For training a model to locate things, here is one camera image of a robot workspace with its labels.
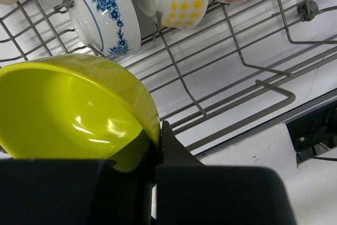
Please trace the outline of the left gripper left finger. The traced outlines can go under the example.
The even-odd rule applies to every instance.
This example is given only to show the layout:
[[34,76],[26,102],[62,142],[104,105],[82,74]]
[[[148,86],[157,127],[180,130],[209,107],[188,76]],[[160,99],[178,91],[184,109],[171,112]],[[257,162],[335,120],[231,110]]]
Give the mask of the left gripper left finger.
[[1,161],[1,224],[150,224],[153,146],[129,172],[112,160]]

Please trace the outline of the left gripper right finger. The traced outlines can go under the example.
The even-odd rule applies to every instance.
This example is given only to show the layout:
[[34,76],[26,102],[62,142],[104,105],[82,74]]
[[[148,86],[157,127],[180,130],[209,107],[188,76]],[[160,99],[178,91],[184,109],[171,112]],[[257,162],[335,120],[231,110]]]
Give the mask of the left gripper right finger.
[[162,123],[157,224],[295,224],[284,184],[264,167],[210,166]]

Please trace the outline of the lime green plastic bowl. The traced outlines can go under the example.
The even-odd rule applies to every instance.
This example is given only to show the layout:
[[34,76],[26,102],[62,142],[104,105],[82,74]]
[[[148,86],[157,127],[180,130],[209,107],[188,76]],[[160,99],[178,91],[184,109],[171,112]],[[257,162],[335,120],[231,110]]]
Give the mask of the lime green plastic bowl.
[[126,172],[160,149],[159,115],[131,72],[66,54],[1,69],[1,147],[15,159],[108,159]]

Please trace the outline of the blue floral ceramic bowl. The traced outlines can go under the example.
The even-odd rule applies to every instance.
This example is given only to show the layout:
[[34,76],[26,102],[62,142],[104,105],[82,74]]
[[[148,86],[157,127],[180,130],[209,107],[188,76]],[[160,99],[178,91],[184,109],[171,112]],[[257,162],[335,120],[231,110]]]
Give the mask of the blue floral ceramic bowl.
[[84,45],[106,56],[139,52],[141,31],[132,0],[74,0],[68,13]]

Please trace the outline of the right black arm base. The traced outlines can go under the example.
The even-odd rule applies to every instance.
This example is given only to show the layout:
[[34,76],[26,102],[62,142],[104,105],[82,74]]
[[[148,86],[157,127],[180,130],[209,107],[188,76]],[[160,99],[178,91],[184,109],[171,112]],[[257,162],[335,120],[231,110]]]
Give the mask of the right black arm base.
[[286,124],[298,164],[336,148],[336,102]]

